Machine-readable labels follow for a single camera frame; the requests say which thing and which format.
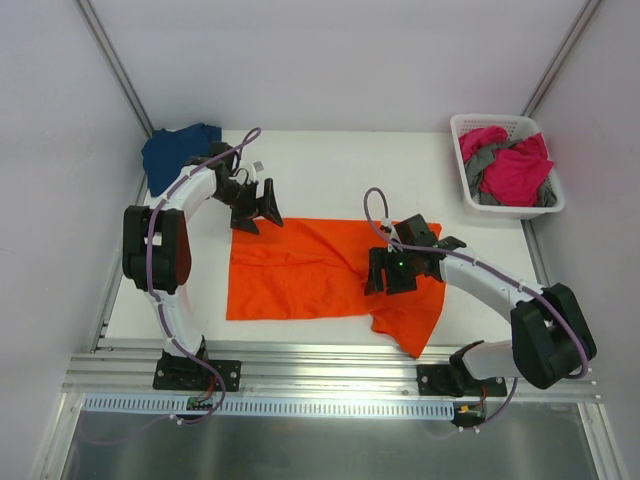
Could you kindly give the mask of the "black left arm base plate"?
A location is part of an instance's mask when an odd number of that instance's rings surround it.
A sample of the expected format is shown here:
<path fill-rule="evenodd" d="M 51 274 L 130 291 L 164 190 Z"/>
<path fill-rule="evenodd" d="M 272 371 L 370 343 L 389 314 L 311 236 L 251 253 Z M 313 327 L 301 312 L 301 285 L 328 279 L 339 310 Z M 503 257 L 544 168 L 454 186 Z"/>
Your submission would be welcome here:
<path fill-rule="evenodd" d="M 239 360 L 209 360 L 209 366 L 222 378 L 227 392 L 240 387 L 242 363 Z M 214 381 L 214 390 L 221 384 L 210 369 L 185 357 L 161 358 L 157 364 L 152 388 L 158 391 L 206 391 Z"/>

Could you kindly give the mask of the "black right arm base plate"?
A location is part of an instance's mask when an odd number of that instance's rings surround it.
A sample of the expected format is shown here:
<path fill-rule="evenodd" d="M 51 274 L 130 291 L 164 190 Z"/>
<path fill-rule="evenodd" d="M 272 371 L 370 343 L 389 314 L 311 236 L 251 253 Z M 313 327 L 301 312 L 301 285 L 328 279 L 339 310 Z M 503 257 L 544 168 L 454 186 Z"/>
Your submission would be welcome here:
<path fill-rule="evenodd" d="M 503 378 L 477 380 L 471 377 L 464 367 L 450 364 L 419 364 L 416 366 L 416 377 L 420 396 L 452 398 L 507 396 Z"/>

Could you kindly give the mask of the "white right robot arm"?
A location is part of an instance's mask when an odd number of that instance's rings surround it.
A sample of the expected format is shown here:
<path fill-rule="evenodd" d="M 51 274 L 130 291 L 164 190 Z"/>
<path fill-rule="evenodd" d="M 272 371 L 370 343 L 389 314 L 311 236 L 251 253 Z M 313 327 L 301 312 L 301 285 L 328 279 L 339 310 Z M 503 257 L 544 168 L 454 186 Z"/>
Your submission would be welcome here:
<path fill-rule="evenodd" d="M 429 374 L 432 390 L 462 397 L 499 377 L 545 390 L 587 374 L 597 347 L 571 288 L 517 280 L 462 240 L 437 237 L 421 215 L 399 223 L 385 218 L 374 230 L 387 244 L 369 251 L 366 294 L 413 292 L 425 277 L 471 295 L 510 325 L 509 340 L 478 340 L 452 354 L 447 365 Z"/>

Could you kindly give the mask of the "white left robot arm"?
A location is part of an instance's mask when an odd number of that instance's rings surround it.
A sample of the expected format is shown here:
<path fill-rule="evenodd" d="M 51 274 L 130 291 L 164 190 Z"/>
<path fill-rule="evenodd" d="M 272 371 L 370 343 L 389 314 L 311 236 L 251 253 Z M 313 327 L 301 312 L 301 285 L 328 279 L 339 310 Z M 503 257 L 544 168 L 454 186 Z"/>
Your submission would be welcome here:
<path fill-rule="evenodd" d="M 258 234 L 257 220 L 284 224 L 272 179 L 260 162 L 242 165 L 242 148 L 216 142 L 208 156 L 190 158 L 176 180 L 149 205 L 123 216 L 122 270 L 150 302 L 164 336 L 152 386 L 160 391 L 239 389 L 241 363 L 213 360 L 190 305 L 192 270 L 187 223 L 207 200 L 230 209 L 233 230 Z"/>

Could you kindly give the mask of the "orange t shirt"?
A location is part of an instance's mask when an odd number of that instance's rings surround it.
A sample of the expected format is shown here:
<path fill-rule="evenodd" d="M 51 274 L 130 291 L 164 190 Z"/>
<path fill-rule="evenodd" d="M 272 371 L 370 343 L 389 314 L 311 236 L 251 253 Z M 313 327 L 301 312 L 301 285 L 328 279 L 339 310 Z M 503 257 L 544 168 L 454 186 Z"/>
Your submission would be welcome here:
<path fill-rule="evenodd" d="M 266 220 L 259 234 L 232 234 L 226 317 L 311 320 L 369 315 L 371 329 L 418 357 L 441 316 L 446 287 L 421 276 L 414 291 L 364 293 L 369 251 L 385 248 L 364 220 Z"/>

